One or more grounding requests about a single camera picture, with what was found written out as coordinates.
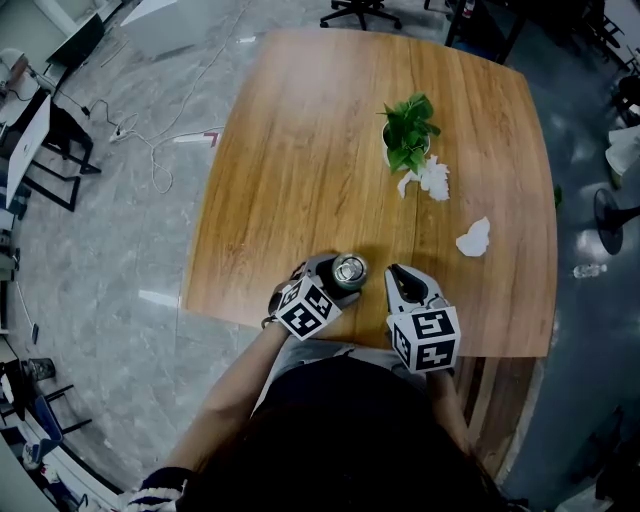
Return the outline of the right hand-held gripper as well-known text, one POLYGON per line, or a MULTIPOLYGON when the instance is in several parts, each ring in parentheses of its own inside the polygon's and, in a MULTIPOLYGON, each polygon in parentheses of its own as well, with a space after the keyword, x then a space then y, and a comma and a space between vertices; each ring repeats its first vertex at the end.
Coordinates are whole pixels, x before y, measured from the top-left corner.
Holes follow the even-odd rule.
POLYGON ((401 362, 413 374, 451 369, 461 329, 456 312, 429 275, 403 264, 385 269, 388 305, 387 337, 401 362))

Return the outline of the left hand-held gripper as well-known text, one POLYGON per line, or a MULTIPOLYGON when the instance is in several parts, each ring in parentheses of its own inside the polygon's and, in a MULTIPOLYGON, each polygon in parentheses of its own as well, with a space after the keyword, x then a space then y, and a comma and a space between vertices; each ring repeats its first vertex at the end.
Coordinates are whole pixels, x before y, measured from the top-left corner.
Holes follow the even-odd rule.
POLYGON ((330 288, 335 285, 336 258, 336 253, 312 256, 288 279, 294 284, 283 294, 275 320, 300 341, 333 323, 342 314, 340 307, 348 307, 361 296, 357 290, 330 288))

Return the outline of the person's left forearm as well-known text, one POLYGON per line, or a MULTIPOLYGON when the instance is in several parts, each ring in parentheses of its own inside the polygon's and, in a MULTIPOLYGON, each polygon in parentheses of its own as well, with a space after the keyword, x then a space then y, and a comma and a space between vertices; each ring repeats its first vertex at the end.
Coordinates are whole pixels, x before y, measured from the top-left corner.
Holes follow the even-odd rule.
POLYGON ((251 417, 288 331, 269 324, 211 388, 165 465, 194 471, 251 417))

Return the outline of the person's right forearm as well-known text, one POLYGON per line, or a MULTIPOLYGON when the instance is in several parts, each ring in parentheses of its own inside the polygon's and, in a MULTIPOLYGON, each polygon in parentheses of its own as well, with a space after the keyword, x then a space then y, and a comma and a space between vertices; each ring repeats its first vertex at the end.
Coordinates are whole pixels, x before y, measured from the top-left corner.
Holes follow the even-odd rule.
POLYGON ((461 451, 470 455, 468 427, 452 376, 447 371, 427 373, 426 384, 436 421, 461 451))

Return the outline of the person's left hand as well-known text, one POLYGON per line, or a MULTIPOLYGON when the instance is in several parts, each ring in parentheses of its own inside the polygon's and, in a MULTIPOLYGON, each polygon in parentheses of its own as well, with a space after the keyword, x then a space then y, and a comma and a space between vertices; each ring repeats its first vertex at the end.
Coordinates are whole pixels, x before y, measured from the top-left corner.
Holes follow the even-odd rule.
POLYGON ((275 320, 275 313, 279 308, 283 294, 294 284, 293 280, 288 280, 279 283, 273 290, 273 293, 269 299, 267 311, 267 321, 272 322, 275 320))

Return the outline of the person's black top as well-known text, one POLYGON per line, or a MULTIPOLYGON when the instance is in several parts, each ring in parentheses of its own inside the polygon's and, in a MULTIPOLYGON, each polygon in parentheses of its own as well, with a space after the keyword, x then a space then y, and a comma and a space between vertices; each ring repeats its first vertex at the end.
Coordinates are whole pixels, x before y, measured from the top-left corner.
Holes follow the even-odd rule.
POLYGON ((423 391, 386 368, 349 356, 284 371, 270 384, 256 412, 293 408, 398 425, 433 420, 423 391))

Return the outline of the small white tissue strip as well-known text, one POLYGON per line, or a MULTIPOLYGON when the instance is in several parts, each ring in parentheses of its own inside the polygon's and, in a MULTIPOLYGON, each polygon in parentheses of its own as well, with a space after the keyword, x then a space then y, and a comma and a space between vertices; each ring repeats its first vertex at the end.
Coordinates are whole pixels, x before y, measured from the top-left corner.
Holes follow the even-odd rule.
POLYGON ((401 180, 398 182, 397 185, 397 190, 400 194, 400 197, 402 199, 404 199, 406 197, 406 187, 409 183, 411 182, 421 182, 421 177, 419 175, 417 175, 416 173, 414 173, 411 170, 408 170, 405 175, 401 178, 401 180))

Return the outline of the large crumpled white tissue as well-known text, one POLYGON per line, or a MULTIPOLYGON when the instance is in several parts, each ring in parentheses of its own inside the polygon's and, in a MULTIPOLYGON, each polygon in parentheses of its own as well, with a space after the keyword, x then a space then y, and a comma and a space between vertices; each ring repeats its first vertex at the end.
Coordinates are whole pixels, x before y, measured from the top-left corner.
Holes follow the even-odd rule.
POLYGON ((425 165, 419 170, 420 187, 429 193, 436 201, 449 199, 448 166, 438 160, 437 155, 431 155, 425 165))

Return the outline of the green plant in white pot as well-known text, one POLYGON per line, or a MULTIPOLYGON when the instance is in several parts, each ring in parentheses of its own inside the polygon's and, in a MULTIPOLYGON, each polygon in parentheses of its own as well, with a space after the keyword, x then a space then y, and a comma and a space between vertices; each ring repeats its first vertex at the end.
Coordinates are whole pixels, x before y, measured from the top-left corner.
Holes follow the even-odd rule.
POLYGON ((430 122, 434 108, 423 92, 416 92, 393 107, 384 105, 386 123, 382 129, 384 156, 392 173, 410 170, 417 173, 424 166, 430 138, 440 129, 430 122))

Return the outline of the black fan stand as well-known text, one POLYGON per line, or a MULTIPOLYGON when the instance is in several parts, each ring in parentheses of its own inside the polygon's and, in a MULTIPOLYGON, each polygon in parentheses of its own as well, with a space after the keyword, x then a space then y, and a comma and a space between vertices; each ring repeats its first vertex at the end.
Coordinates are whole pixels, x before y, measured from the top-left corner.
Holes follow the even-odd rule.
POLYGON ((600 241, 610 255, 617 255, 624 241, 623 226, 640 216, 640 205, 621 209, 613 194, 600 188, 594 195, 594 219, 600 241))

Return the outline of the striped black and white sleeve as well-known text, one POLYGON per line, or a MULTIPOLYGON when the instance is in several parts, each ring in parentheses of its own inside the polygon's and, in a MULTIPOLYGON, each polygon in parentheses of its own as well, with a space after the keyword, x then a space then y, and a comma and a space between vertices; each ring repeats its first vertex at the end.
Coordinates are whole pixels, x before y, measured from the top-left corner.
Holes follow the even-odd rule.
POLYGON ((122 512, 177 512, 194 472, 180 467, 163 467, 149 475, 133 492, 122 512))

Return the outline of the black office chair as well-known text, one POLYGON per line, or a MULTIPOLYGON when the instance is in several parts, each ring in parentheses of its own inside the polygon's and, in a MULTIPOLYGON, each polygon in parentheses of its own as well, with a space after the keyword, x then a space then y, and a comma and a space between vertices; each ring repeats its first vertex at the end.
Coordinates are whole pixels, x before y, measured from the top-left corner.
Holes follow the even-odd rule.
POLYGON ((330 0, 330 5, 333 12, 320 18, 319 26, 321 28, 328 28, 330 20, 349 15, 355 15, 358 18, 360 28, 363 31, 367 30, 366 15, 389 20, 396 30, 401 30, 403 27, 398 17, 383 11, 384 0, 330 0))

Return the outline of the black desk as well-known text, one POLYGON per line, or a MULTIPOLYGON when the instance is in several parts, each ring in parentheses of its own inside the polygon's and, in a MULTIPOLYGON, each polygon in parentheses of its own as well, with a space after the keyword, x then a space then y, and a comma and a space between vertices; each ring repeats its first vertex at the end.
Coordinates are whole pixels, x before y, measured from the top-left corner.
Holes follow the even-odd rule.
POLYGON ((526 0, 445 0, 453 14, 445 46, 503 65, 527 19, 526 0), (510 11, 515 20, 504 34, 487 3, 510 11))

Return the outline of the white cabinet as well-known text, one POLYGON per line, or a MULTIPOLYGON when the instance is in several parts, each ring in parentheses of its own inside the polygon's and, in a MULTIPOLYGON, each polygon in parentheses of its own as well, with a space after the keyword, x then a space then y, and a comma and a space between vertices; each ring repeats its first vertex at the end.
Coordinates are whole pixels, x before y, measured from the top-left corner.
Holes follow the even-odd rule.
POLYGON ((147 58, 196 45, 206 37, 204 0, 142 0, 120 28, 147 58))

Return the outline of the white table with black frame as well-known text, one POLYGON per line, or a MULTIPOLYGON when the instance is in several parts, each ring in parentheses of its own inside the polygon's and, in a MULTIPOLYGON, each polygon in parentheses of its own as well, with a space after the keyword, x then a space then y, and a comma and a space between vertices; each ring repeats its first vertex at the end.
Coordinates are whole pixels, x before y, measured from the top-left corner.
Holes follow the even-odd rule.
POLYGON ((22 133, 16 146, 14 147, 8 162, 6 193, 4 198, 0 199, 0 204, 4 208, 9 208, 11 202, 14 200, 19 186, 24 185, 49 199, 51 202, 59 205, 60 207, 74 212, 76 207, 77 195, 81 183, 81 176, 84 174, 100 174, 101 170, 89 162, 90 155, 93 149, 93 141, 87 139, 84 141, 80 137, 75 135, 68 135, 64 131, 61 131, 57 126, 54 126, 51 122, 51 97, 47 96, 43 103, 40 105, 38 111, 35 113, 30 123, 22 133), (63 136, 67 141, 75 141, 84 150, 82 157, 76 157, 69 151, 60 149, 59 147, 49 143, 47 137, 51 134, 59 134, 63 136), (36 159, 36 153, 41 150, 49 150, 65 159, 77 164, 79 166, 79 175, 63 176, 39 163, 36 159), (44 171, 45 173, 53 176, 61 182, 70 182, 72 184, 71 195, 68 200, 61 198, 48 190, 40 183, 34 181, 27 176, 27 171, 30 166, 44 171))

